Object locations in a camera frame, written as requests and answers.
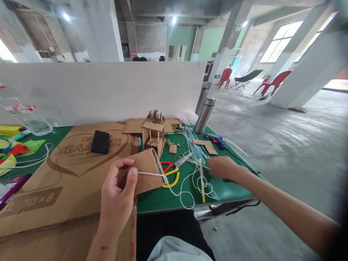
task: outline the green cutting mat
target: green cutting mat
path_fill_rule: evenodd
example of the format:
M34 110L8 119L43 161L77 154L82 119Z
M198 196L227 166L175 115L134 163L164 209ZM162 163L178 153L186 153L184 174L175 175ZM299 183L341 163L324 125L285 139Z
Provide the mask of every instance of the green cutting mat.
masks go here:
M72 127L59 127L54 128L53 131L45 136L37 137L32 134L27 135L20 139L20 142L26 142L27 140L42 140L46 139L47 143L52 143L54 147L56 147L60 141L69 133ZM204 133L212 133L216 134L209 126L206 127ZM200 140L204 140L203 135L197 135ZM178 147L176 154L169 154L168 153L168 146L166 145L162 156L161 161L170 161L170 162L176 162L179 157L182 157L184 152L188 151L188 145L186 138L179 134L170 134L166 135L166 138L170 139L170 141L174 144L180 144L181 148ZM216 144L214 144L214 147L216 151L219 153L219 156L231 156L226 150L220 150ZM239 162L235 158L233 158L238 164L244 165L248 164L238 153L236 153L228 144L228 149L237 157L239 157L243 162ZM46 153L46 148L43 145L35 154L19 158L18 161L28 161L28 160L35 160L42 156L44 156ZM23 169L14 169L8 172L7 174L0 177L0 183L5 184L9 179L16 177L16 176L23 176L27 174L33 174L39 167L39 164L26 167ZM182 166L179 168L180 176L178 183L172 188L172 190L178 194L180 192L180 186L185 177L190 175L195 166L193 163L185 162ZM231 182L225 182L221 179L215 179L209 175L209 172L207 169L204 169L204 176L207 178L208 182L210 182L213 185L213 189L216 192L216 199L211 199L208 196L206 196L206 203L209 204L221 204L224 202L230 202L230 201L240 201L245 200L254 197L253 194L245 189L242 186L239 186L237 184L231 183ZM194 175L194 181L197 183L197 179L199 178L199 174L196 173ZM168 180L170 183L172 183L175 179L175 174L172 174L168 176ZM195 204L202 205L202 194L194 188L192 183L192 177L185 180L185 182L182 185L182 191L189 191L192 193ZM188 193L182 194L182 202L185 206L189 207L193 205L192 197ZM180 198L175 197L168 188L159 188L152 191L148 191L145 193L142 193L138 196L138 204L137 209L138 213L143 212L153 212L153 211L163 211L168 209L175 209L175 208L182 208L182 205L180 203Z

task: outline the person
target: person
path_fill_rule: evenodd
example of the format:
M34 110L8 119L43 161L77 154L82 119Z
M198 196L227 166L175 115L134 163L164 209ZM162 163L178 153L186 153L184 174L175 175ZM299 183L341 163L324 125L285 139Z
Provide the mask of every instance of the person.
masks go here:
M101 189L100 222L87 257L88 261L115 259L115 246L130 217L134 203L137 169L130 168L123 190L118 187L117 174L119 168L133 163L132 159L122 159L110 167ZM231 158L212 157L207 163L213 177L229 179L246 187L318 255L322 257L326 255L330 242L336 235L342 238L341 225L337 222L257 177L247 168L237 165ZM137 261L215 260L203 238L198 221L194 219L193 211L183 210L176 215L178 212L180 211L138 218ZM162 235L157 229L163 226L161 219L165 224ZM344 238L345 241L341 240L340 243L342 249L346 247L347 234ZM331 245L338 245L337 241L333 242Z

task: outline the red scissors handle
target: red scissors handle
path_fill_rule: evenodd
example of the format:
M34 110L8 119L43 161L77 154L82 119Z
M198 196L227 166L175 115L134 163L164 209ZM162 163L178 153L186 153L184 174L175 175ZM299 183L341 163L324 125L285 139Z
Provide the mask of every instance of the red scissors handle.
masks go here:
M164 173L166 173L167 170L169 170L171 166L175 166L174 163L169 162L169 161L162 161L161 164L168 164L168 167L166 167L166 169L164 170Z

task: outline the scissors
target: scissors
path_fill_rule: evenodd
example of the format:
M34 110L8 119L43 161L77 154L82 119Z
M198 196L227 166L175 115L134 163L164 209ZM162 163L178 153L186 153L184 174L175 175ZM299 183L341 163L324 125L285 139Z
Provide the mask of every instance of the scissors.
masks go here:
M166 169L164 170L164 175L165 176L168 176L168 175L170 175L170 174L173 174L173 173L177 173L177 176L175 177L175 180L174 180L174 182L172 183L172 184L170 184L169 186L168 185L162 185L162 187L164 187L164 188L169 188L169 187L174 187L175 185L176 185L176 183L178 183L178 180L179 180L179 172L178 172L178 170L179 170L179 167L185 162L185 161L187 161L190 157L191 157L191 155L192 155L192 152L190 152L189 154L187 154L187 155L185 155L185 156L183 156L181 159L179 159L177 162L175 162L175 163L172 163L172 162L170 162L170 161L162 161L161 162L161 164L168 164L168 166L166 167ZM174 170L171 170L171 171L169 171L169 172L167 172L171 167L175 167L175 169Z

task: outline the yellow scissors handle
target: yellow scissors handle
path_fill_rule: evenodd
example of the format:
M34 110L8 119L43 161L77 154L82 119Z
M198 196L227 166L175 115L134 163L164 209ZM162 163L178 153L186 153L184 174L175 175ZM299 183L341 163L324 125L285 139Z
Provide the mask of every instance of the yellow scissors handle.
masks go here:
M172 173L174 173L174 170L173 170L173 172L165 173L164 175L165 175L165 176L168 176L168 175L170 175L170 174L172 174ZM166 188L166 189L168 189L169 187L174 187L174 186L176 185L176 183L178 183L179 174L180 174L180 173L177 172L177 176L176 176L176 178L175 178L175 180L174 180L174 182L173 182L172 184L170 184L169 186L168 186L168 185L162 185L162 187L164 187L164 188Z

